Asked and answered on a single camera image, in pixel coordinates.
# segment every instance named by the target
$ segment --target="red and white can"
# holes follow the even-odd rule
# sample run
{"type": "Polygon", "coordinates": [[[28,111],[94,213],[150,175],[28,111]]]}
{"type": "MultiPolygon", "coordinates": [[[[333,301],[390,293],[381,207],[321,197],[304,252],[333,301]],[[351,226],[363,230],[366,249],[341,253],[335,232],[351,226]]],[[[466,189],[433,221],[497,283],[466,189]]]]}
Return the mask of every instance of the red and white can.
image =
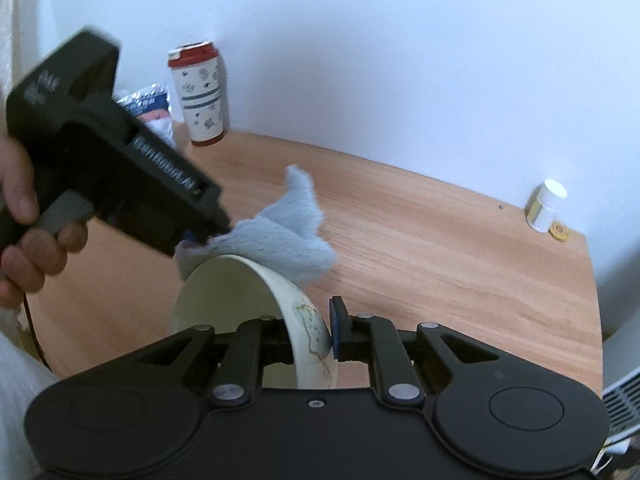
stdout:
{"type": "Polygon", "coordinates": [[[222,139],[222,95],[218,50],[212,41],[191,43],[169,51],[167,63],[180,98],[180,108],[197,146],[222,139]]]}

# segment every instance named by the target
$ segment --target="black handheld controller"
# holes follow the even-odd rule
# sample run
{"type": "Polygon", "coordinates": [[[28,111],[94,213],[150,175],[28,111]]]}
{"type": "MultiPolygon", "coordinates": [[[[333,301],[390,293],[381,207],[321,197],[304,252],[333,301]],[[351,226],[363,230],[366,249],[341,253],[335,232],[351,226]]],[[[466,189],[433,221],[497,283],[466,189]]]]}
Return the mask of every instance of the black handheld controller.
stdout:
{"type": "MultiPolygon", "coordinates": [[[[42,215],[55,234],[95,215],[161,251],[229,230],[221,189],[111,98],[119,48],[82,30],[7,99],[8,132],[27,149],[42,215]]],[[[0,252],[28,226],[0,203],[0,252]]]]}

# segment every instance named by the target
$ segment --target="small jar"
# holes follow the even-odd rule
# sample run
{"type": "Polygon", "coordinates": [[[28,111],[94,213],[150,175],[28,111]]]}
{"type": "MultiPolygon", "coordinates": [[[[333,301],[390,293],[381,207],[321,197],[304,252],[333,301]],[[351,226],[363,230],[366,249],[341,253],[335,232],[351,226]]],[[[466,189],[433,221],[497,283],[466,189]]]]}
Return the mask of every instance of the small jar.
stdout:
{"type": "Polygon", "coordinates": [[[565,198],[566,189],[562,184],[549,178],[546,179],[540,186],[538,195],[527,213],[527,223],[539,233],[546,233],[565,198]]]}

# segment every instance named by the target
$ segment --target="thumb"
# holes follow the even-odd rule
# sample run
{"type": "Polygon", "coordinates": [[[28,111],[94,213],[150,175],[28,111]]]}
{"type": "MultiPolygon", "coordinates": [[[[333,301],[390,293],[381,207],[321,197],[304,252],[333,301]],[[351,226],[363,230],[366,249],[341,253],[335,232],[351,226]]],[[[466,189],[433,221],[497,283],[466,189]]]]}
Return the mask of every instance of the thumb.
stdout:
{"type": "Polygon", "coordinates": [[[35,222],[38,198],[33,189],[33,166],[24,147],[10,137],[0,137],[0,184],[15,221],[24,225],[35,222]]]}

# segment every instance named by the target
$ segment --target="red lid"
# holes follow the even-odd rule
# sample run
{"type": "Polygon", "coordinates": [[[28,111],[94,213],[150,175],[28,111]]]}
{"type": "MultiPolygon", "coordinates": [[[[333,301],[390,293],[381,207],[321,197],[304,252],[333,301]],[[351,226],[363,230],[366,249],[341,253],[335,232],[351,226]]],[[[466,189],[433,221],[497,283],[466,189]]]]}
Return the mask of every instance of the red lid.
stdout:
{"type": "Polygon", "coordinates": [[[172,68],[197,65],[218,56],[218,50],[212,41],[190,43],[169,51],[167,65],[172,68]]]}

